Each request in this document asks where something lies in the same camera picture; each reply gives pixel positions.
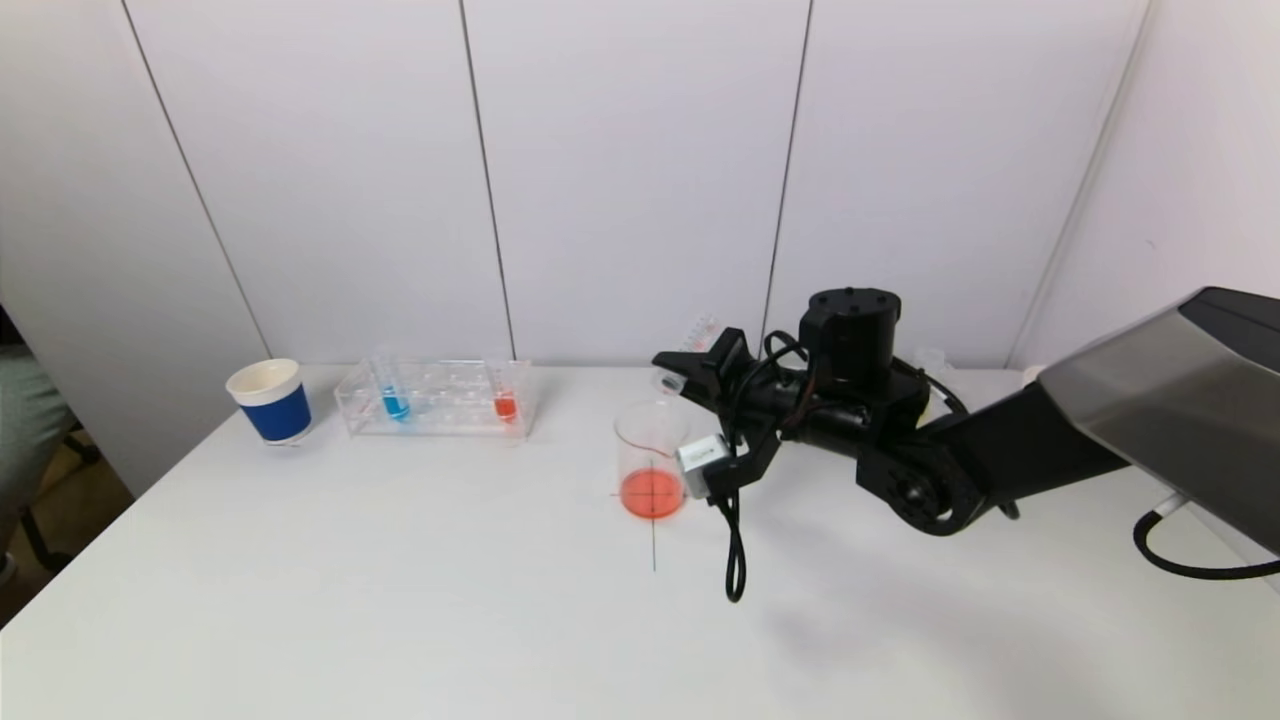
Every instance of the white cup rim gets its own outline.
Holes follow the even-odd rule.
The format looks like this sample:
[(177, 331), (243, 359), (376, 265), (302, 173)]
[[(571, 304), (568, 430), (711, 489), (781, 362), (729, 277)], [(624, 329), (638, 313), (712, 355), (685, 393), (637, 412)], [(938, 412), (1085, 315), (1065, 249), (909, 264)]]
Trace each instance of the white cup rim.
[(301, 365), (288, 357), (273, 357), (246, 365), (227, 379), (227, 392), (237, 397), (253, 397), (273, 392), (297, 377)]

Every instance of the white wall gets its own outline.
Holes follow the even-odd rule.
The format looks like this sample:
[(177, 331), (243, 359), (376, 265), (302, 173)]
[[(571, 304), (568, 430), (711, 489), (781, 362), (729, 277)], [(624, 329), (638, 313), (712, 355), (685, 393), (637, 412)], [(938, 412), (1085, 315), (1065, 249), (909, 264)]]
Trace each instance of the white wall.
[(119, 3), (0, 3), (0, 302), (137, 495), (266, 356)]
[(1146, 0), (817, 1), (769, 297), (902, 297), (897, 352), (1004, 365)]
[(467, 0), (516, 352), (764, 320), (806, 0)]
[(509, 357), (457, 0), (128, 0), (276, 356)]
[(1015, 365), (1206, 284), (1280, 296), (1280, 4), (1161, 0), (1108, 136)]

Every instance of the black cable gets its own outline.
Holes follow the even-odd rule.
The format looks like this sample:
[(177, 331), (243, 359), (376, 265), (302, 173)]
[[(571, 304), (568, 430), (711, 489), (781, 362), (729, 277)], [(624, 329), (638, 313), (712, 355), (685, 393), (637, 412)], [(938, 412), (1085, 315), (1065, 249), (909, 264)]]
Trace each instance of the black cable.
[[(773, 350), (773, 340), (781, 340), (782, 347)], [(801, 360), (808, 361), (809, 354), (805, 352), (796, 338), (791, 337), (783, 331), (773, 331), (772, 333), (764, 336), (764, 350), (768, 352), (764, 360), (760, 360), (754, 368), (751, 368), (742, 380), (733, 389), (733, 398), (730, 402), (728, 411), (728, 452), (731, 456), (737, 457), (737, 411), (742, 402), (742, 395), (746, 388), (751, 384), (758, 374), (764, 372), (765, 368), (777, 366), (778, 359), (788, 352), (795, 352)], [(742, 533), (737, 528), (739, 506), (741, 500), (737, 491), (735, 489), (727, 496), (721, 496), (713, 501), (716, 507), (719, 509), (721, 515), (724, 516), (724, 521), (728, 524), (728, 564), (724, 568), (724, 596), (728, 597), (730, 602), (737, 602), (742, 600), (742, 593), (746, 592), (746, 550), (742, 546)]]
[(1151, 547), (1147, 546), (1147, 536), (1151, 534), (1151, 529), (1164, 519), (1165, 516), (1155, 510), (1143, 515), (1138, 520), (1138, 524), (1133, 527), (1133, 543), (1138, 546), (1138, 552), (1140, 552), (1148, 562), (1166, 573), (1172, 573), (1184, 578), (1193, 578), (1196, 580), (1248, 580), (1252, 578), (1262, 578), (1280, 573), (1280, 560), (1263, 562), (1261, 565), (1244, 565), (1240, 568), (1192, 568), (1190, 565), (1181, 565), (1179, 562), (1165, 560), (1152, 552)]
[[(769, 333), (769, 337), (772, 337), (774, 334), (780, 334), (780, 333), (782, 336), (786, 334), (782, 331), (773, 331), (772, 333)], [(756, 363), (756, 365), (754, 368), (751, 368), (750, 370), (748, 370), (746, 375), (742, 378), (742, 382), (737, 383), (737, 388), (733, 389), (733, 398), (732, 398), (732, 401), (730, 402), (730, 406), (728, 406), (728, 418), (730, 418), (730, 420), (728, 420), (728, 428), (727, 428), (728, 429), (728, 437), (724, 438), (727, 441), (728, 454), (731, 456), (737, 457), (737, 409), (742, 404), (742, 393), (746, 392), (748, 386), (751, 384), (751, 380), (755, 379), (755, 375), (760, 374), (765, 368), (776, 366), (777, 363), (778, 363), (778, 357), (782, 357), (787, 352), (792, 352), (792, 351), (796, 351), (796, 350), (801, 350), (800, 343), (796, 342), (795, 340), (791, 340), (790, 342), (787, 342), (786, 345), (783, 345), (781, 348), (774, 350), (773, 352), (769, 352), (764, 357), (764, 360), (760, 360), (759, 363)]]
[(783, 345), (795, 345), (796, 355), (800, 356), (805, 363), (809, 361), (809, 352), (800, 347), (800, 343), (786, 331), (773, 331), (772, 333), (764, 336), (764, 352), (773, 352), (773, 341), (781, 340)]
[(942, 393), (942, 401), (947, 404), (947, 407), (951, 409), (952, 413), (956, 413), (959, 415), (969, 414), (969, 407), (965, 406), (964, 401), (960, 400), (959, 395), (951, 392), (951, 388), (942, 384), (941, 382), (934, 379), (933, 375), (925, 373), (924, 370), (920, 370), (920, 374), (924, 375), (924, 379), (928, 380), (931, 386), (936, 387), (938, 392)]
[(746, 551), (742, 547), (742, 534), (737, 529), (737, 511), (741, 501), (737, 491), (716, 500), (721, 515), (728, 523), (728, 565), (724, 568), (724, 596), (730, 602), (742, 600), (746, 592)]

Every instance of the red liquid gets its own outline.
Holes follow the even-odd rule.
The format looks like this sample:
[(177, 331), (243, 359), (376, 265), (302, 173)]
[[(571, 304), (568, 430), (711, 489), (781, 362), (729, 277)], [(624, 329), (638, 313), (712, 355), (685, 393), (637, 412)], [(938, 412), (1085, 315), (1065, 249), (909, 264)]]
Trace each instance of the red liquid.
[(666, 518), (685, 501), (685, 488), (675, 475), (645, 468), (622, 480), (622, 506), (641, 518)]
[(503, 423), (516, 421), (516, 397), (509, 392), (504, 392), (493, 398), (493, 409), (502, 418)]

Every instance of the white cable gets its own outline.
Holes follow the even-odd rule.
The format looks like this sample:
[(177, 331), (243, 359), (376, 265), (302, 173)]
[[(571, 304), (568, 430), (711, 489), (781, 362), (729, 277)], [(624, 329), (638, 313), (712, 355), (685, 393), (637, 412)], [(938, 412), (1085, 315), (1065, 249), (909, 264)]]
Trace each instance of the white cable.
[(1175, 492), (1174, 495), (1165, 498), (1164, 502), (1157, 505), (1155, 512), (1161, 518), (1169, 518), (1170, 515), (1176, 512), (1178, 509), (1181, 507), (1183, 505), (1187, 505), (1187, 497), (1183, 496), (1183, 493), (1180, 492)]

